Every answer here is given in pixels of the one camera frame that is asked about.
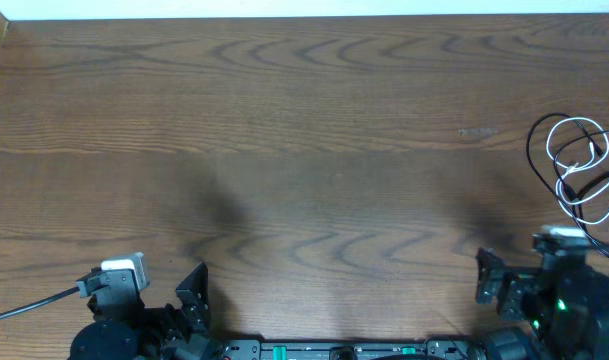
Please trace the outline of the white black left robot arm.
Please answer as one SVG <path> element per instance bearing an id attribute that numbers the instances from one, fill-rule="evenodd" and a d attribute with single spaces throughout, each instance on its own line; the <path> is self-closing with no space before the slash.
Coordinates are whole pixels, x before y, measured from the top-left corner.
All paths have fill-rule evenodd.
<path id="1" fill-rule="evenodd" d="M 223 354 L 208 332 L 208 267 L 199 263 L 175 289 L 180 306 L 148 308 L 133 269 L 94 268 L 80 278 L 93 323 L 70 346 L 71 359 L 195 359 Z"/>

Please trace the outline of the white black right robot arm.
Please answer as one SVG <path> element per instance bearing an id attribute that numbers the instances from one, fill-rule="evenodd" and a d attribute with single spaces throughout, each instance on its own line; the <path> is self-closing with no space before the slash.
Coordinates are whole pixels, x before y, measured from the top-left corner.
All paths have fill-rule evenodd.
<path id="1" fill-rule="evenodd" d="M 542 256 L 537 267 L 509 266 L 478 250 L 476 302 L 496 300 L 502 319 L 526 321 L 531 333 L 516 327 L 488 333 L 470 345 L 468 357 L 609 360 L 609 275 L 587 264 L 584 246 L 539 238 L 534 250 Z"/>

